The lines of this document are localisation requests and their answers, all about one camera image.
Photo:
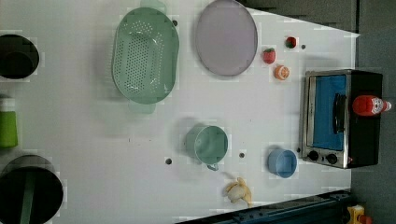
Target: black toaster oven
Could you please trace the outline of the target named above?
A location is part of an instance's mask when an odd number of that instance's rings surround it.
[[[338,168],[378,164],[380,115],[352,111],[359,95],[382,97],[382,75],[358,70],[307,72],[304,90],[305,161]]]

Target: green mug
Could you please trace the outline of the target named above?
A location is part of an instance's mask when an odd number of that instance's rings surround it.
[[[187,133],[186,147],[190,156],[217,171],[219,161],[227,153],[227,134],[217,126],[197,125]]]
[[[17,118],[13,99],[0,99],[0,148],[18,145]]]

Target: purple plate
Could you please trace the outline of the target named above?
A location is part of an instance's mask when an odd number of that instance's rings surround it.
[[[256,24],[238,2],[217,0],[198,20],[195,45],[208,70],[222,76],[239,75],[256,55]]]

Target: green cup on edge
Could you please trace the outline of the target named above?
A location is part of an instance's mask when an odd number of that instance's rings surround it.
[[[186,145],[190,156],[205,163],[208,169],[217,171],[218,163],[227,153],[228,138],[217,126],[197,125],[188,132]]]

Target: blue bowl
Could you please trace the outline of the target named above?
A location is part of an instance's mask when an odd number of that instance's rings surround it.
[[[271,173],[288,178],[294,174],[297,158],[290,150],[276,149],[268,157],[268,169]]]

